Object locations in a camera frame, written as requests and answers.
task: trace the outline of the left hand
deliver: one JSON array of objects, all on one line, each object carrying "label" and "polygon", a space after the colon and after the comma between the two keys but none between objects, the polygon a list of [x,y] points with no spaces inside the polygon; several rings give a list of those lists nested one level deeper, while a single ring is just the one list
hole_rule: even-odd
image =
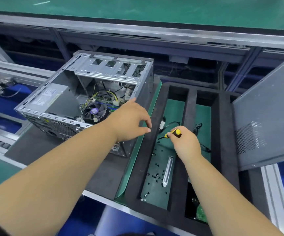
[{"label": "left hand", "polygon": [[[128,141],[143,134],[151,132],[152,123],[145,108],[135,103],[136,98],[130,99],[119,109],[102,121],[116,135],[117,142]],[[148,127],[139,127],[141,120]]]}]

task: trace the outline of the black foam organizer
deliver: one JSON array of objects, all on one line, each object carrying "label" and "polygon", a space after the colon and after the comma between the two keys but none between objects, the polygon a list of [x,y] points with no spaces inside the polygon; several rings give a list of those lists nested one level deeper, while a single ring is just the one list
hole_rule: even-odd
[{"label": "black foam organizer", "polygon": [[162,85],[152,113],[152,131],[144,136],[139,154],[132,170],[125,200],[129,208],[197,236],[212,235],[207,224],[185,217],[188,174],[180,158],[176,158],[168,208],[141,201],[141,192],[159,133],[167,99],[185,102],[182,125],[194,128],[196,104],[211,107],[211,164],[239,190],[239,171],[236,155],[235,133],[230,93],[166,82]]}]

